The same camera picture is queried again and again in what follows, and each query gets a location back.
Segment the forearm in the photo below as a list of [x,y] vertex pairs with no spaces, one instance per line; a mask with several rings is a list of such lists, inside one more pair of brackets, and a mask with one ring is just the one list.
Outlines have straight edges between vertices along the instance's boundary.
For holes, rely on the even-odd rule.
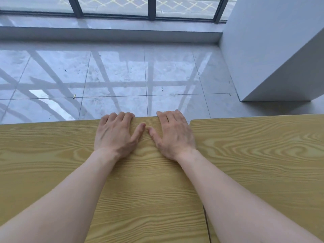
[[117,161],[113,155],[106,156],[93,152],[51,192],[4,224],[0,242],[84,242],[102,188]]
[[322,242],[193,150],[178,162],[196,188],[221,243]]

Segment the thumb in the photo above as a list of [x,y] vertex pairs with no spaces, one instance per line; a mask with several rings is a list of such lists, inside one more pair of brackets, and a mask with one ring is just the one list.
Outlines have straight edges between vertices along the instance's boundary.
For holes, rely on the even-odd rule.
[[138,142],[140,137],[142,136],[144,130],[145,130],[145,123],[139,124],[136,127],[133,135],[131,136],[131,142]]
[[154,141],[156,147],[160,148],[162,144],[162,139],[159,136],[159,134],[156,132],[156,130],[153,127],[148,127],[147,130],[152,140]]

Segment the left hand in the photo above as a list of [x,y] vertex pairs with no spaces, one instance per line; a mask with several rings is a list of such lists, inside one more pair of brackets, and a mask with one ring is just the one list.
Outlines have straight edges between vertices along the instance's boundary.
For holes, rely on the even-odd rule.
[[94,150],[114,155],[117,160],[129,155],[145,130],[145,123],[141,123],[130,135],[130,124],[134,117],[130,112],[120,112],[118,115],[113,112],[103,116],[96,132]]

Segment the right hand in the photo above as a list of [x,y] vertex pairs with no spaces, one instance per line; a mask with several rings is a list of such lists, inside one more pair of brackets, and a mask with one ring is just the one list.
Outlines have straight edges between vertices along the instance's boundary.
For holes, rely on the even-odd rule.
[[161,122],[163,137],[161,138],[153,127],[147,127],[147,130],[165,157],[178,161],[182,153],[196,149],[192,130],[179,110],[157,111],[156,114]]

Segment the glass pane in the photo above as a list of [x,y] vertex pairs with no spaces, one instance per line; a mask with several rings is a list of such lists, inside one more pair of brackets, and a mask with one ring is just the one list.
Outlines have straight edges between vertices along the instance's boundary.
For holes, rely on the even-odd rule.
[[233,7],[236,4],[236,1],[237,0],[229,0],[228,1],[227,5],[225,7],[224,13],[221,17],[221,20],[228,20],[229,16],[231,15],[231,12],[233,10]]
[[148,0],[79,0],[83,13],[148,15]]
[[1,10],[73,12],[68,0],[0,0]]
[[156,16],[212,19],[220,0],[156,0]]

